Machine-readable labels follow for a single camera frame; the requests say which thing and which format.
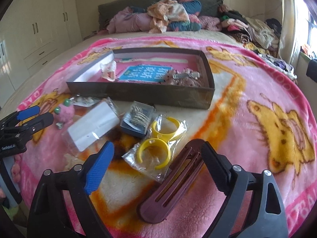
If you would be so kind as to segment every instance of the cabinet handle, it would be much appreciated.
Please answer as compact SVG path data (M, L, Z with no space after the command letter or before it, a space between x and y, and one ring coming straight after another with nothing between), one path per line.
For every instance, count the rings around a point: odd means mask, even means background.
M4 56L4 51L3 51L3 45L1 43L1 51L2 51L2 55Z

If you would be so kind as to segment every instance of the window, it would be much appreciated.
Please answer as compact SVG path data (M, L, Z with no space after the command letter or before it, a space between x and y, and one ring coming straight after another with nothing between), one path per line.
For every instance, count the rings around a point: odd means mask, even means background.
M300 31L300 44L307 43L312 51L317 54L317 24L310 15L307 5L303 0L297 0L298 24Z

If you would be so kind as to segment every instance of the brown plastic holder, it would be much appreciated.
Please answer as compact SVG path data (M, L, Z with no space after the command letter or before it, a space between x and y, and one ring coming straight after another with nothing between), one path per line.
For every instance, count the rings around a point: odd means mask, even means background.
M137 211L144 222L160 223L172 212L202 168L200 148L204 143L201 139L189 141L170 165L169 176L139 205Z

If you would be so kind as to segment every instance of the blue card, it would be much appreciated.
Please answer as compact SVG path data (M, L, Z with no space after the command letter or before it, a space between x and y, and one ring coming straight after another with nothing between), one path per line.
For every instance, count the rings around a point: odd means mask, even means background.
M171 66L140 64L129 66L119 77L120 81L162 82L164 75L172 69Z

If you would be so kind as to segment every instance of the pink pom pom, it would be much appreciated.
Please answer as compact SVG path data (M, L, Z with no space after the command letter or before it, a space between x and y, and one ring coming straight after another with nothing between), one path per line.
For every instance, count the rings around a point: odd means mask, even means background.
M15 162L21 161L21 155L14 155Z
M59 104L58 107L61 109L59 114L55 114L55 119L57 122L68 123L71 121L75 115L74 105L69 105L68 107Z
M14 164L11 168L12 177L17 176L20 173L20 170L21 170L20 166L18 164Z
M13 182L19 183L21 181L21 175L18 174L12 178Z

